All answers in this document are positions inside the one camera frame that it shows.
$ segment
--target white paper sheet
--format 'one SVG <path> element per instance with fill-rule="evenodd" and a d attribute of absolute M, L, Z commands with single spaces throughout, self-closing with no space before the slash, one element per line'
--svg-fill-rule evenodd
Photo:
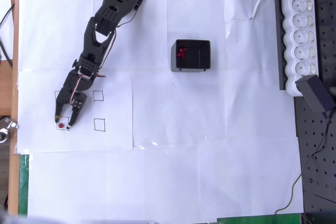
<path fill-rule="evenodd" d="M 133 144 L 197 144 L 223 139 L 224 76 L 170 70 L 133 75 Z"/>
<path fill-rule="evenodd" d="M 5 16 L 6 12 L 11 7 L 11 0 L 0 0 L 0 20 Z M 7 52 L 10 59 L 13 58 L 13 39 L 14 39 L 14 25 L 13 25 L 13 14 L 10 11 L 7 14 L 6 19 L 1 24 L 0 27 L 0 40 Z M 0 49 L 1 60 L 6 60 L 4 53 Z"/>
<path fill-rule="evenodd" d="M 83 51 L 84 32 L 92 17 L 93 0 L 19 2 L 19 26 L 23 26 L 19 71 L 70 71 L 72 63 Z"/>
<path fill-rule="evenodd" d="M 33 153 L 29 165 L 28 216 L 66 223 L 185 224 L 272 215 L 287 204 L 290 185 L 300 174 L 295 137 L 124 152 Z M 284 212 L 302 211 L 299 181 Z"/>
<path fill-rule="evenodd" d="M 19 42 L 18 150 L 28 149 L 34 158 L 29 216 L 69 223 L 113 219 L 178 224 L 271 215 L 287 204 L 300 162 L 297 139 L 291 137 L 292 97 L 278 91 L 275 23 L 267 14 L 274 14 L 271 0 L 260 5 L 265 16 L 226 25 L 224 5 L 229 9 L 251 0 L 145 0 L 134 20 L 117 30 L 103 67 L 107 77 L 86 91 L 86 107 L 70 132 L 51 129 L 53 95 L 79 57 L 83 31 L 102 0 L 78 0 L 78 5 L 77 0 L 60 5 L 43 0 L 32 10 L 22 7 L 22 1 L 26 6 L 35 2 L 20 0 L 24 36 Z M 265 3 L 272 8 L 265 9 Z M 23 19 L 21 7 L 28 13 Z M 36 21 L 45 7 L 54 24 L 43 17 L 40 27 L 27 25 L 28 17 Z M 40 45 L 29 47 L 32 36 Z M 182 38 L 211 41 L 210 71 L 170 71 L 170 47 Z M 104 90 L 108 109 L 92 102 L 93 90 Z M 100 118 L 95 113 L 104 114 L 113 135 L 101 137 L 107 131 L 92 129 L 92 119 Z M 132 139 L 132 129 L 135 150 L 115 152 Z M 66 133 L 76 137 L 69 139 Z M 113 151 L 86 152 L 93 150 Z M 75 152 L 39 153 L 47 151 Z M 303 211 L 301 182 L 287 211 Z"/>
<path fill-rule="evenodd" d="M 68 72 L 20 72 L 17 151 L 66 152 L 133 149 L 132 80 L 124 72 L 101 73 L 90 90 L 76 124 L 57 129 L 55 101 Z M 59 122 L 67 126 L 72 106 L 66 104 Z"/>
<path fill-rule="evenodd" d="M 279 90 L 274 0 L 224 0 L 228 137 L 294 137 L 293 98 Z"/>

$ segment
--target black robotic arm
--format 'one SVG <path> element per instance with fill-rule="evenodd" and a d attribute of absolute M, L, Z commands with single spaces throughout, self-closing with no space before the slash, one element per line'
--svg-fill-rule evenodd
<path fill-rule="evenodd" d="M 91 17 L 84 33 L 84 47 L 56 98 L 55 122 L 57 123 L 63 106 L 72 105 L 72 115 L 67 125 L 69 129 L 76 121 L 83 108 L 87 96 L 82 91 L 88 90 L 101 68 L 108 48 L 112 47 L 116 36 L 116 28 L 120 20 L 130 11 L 138 10 L 143 0 L 103 0 L 102 6 Z M 96 40 L 96 32 L 107 36 L 104 42 Z"/>

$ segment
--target white paper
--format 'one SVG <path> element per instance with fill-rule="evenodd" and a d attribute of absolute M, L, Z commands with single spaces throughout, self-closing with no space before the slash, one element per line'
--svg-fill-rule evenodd
<path fill-rule="evenodd" d="M 227 137 L 295 137 L 294 101 L 278 72 L 228 70 L 224 77 Z"/>
<path fill-rule="evenodd" d="M 262 0 L 255 19 L 245 20 L 256 2 L 224 0 L 227 69 L 258 70 L 267 78 L 278 72 L 274 0 Z"/>
<path fill-rule="evenodd" d="M 65 223 L 272 215 L 287 204 L 300 174 L 295 137 L 32 156 L 28 216 Z M 301 181 L 284 212 L 303 212 Z"/>
<path fill-rule="evenodd" d="M 134 146 L 223 139 L 223 83 L 219 71 L 134 74 Z"/>
<path fill-rule="evenodd" d="M 70 71 L 83 51 L 92 0 L 19 0 L 24 2 L 19 71 Z"/>
<path fill-rule="evenodd" d="M 0 0 L 0 21 L 11 7 L 11 0 Z M 6 50 L 9 59 L 13 58 L 14 24 L 13 14 L 10 11 L 0 27 L 0 40 Z M 3 51 L 0 49 L 1 60 L 6 60 Z"/>
<path fill-rule="evenodd" d="M 255 19 L 246 20 L 256 2 L 224 0 L 226 134 L 294 137 L 293 97 L 279 90 L 274 0 L 262 0 Z"/>
<path fill-rule="evenodd" d="M 65 130 L 72 114 L 66 104 L 61 116 L 63 130 L 55 123 L 57 91 L 63 86 L 68 72 L 20 72 L 18 122 L 18 153 L 97 151 L 121 148 L 131 150 L 132 80 L 124 72 L 101 73 L 92 87 L 76 123 Z"/>

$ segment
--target white power strip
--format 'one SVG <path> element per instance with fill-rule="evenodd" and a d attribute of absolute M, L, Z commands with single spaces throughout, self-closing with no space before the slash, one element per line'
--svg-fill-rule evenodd
<path fill-rule="evenodd" d="M 302 96 L 295 82 L 309 74 L 319 74 L 316 19 L 314 0 L 281 0 L 285 16 L 283 28 L 286 32 L 283 42 L 286 45 L 285 73 L 288 77 L 287 92 Z"/>

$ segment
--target black box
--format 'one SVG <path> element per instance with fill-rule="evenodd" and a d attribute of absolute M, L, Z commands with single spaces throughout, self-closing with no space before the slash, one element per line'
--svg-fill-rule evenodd
<path fill-rule="evenodd" d="M 173 72 L 201 72 L 210 69 L 209 40 L 178 39 L 171 50 Z"/>

